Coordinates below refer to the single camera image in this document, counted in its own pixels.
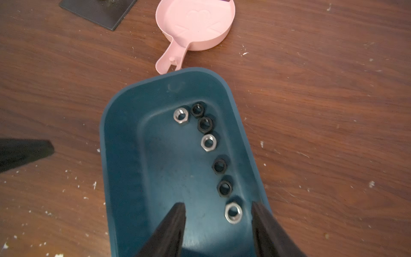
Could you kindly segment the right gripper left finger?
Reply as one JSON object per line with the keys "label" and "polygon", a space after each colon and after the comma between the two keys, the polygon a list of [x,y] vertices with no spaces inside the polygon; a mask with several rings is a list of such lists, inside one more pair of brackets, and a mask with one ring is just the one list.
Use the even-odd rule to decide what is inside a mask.
{"label": "right gripper left finger", "polygon": [[136,257],[179,257],[186,224],[186,207],[175,203]]}

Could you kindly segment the black hex nut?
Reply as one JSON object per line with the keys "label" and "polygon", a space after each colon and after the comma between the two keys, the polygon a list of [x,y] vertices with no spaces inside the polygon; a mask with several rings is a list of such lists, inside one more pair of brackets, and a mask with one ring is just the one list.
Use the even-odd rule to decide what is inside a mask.
{"label": "black hex nut", "polygon": [[209,134],[214,129],[214,122],[210,117],[201,117],[198,120],[198,130],[202,134]]}
{"label": "black hex nut", "polygon": [[218,175],[225,174],[229,166],[229,162],[224,158],[216,158],[211,166],[213,172]]}
{"label": "black hex nut", "polygon": [[233,191],[232,184],[227,180],[221,180],[217,185],[217,192],[220,197],[228,198]]}
{"label": "black hex nut", "polygon": [[191,114],[194,118],[201,118],[204,116],[205,107],[201,102],[197,102],[191,107]]}

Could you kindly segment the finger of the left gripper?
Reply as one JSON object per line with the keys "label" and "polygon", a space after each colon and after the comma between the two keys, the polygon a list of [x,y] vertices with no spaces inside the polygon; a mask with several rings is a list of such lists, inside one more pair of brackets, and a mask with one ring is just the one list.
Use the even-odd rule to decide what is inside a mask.
{"label": "finger of the left gripper", "polygon": [[1,138],[1,172],[46,158],[54,152],[50,140]]}

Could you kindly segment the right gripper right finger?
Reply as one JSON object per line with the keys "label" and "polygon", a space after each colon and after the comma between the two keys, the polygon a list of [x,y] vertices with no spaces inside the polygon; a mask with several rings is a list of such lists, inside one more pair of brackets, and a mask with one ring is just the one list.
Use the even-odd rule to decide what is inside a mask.
{"label": "right gripper right finger", "polygon": [[304,257],[285,230],[260,202],[252,203],[252,228],[256,256]]}

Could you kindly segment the teal plastic storage box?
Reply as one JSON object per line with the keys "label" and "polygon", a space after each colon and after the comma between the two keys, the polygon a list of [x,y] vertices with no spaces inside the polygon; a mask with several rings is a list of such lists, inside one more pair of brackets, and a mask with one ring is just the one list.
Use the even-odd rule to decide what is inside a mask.
{"label": "teal plastic storage box", "polygon": [[[211,152],[191,114],[197,102],[214,122]],[[180,107],[189,112],[183,125],[173,119]],[[182,256],[255,256],[251,207],[268,198],[233,94],[217,73],[192,67],[126,87],[104,110],[100,142],[112,256],[138,254],[177,202],[186,207]],[[222,175],[211,168],[220,157],[229,162]],[[217,192],[221,180],[233,186],[228,198]],[[230,202],[243,210],[238,224],[224,216]]]}

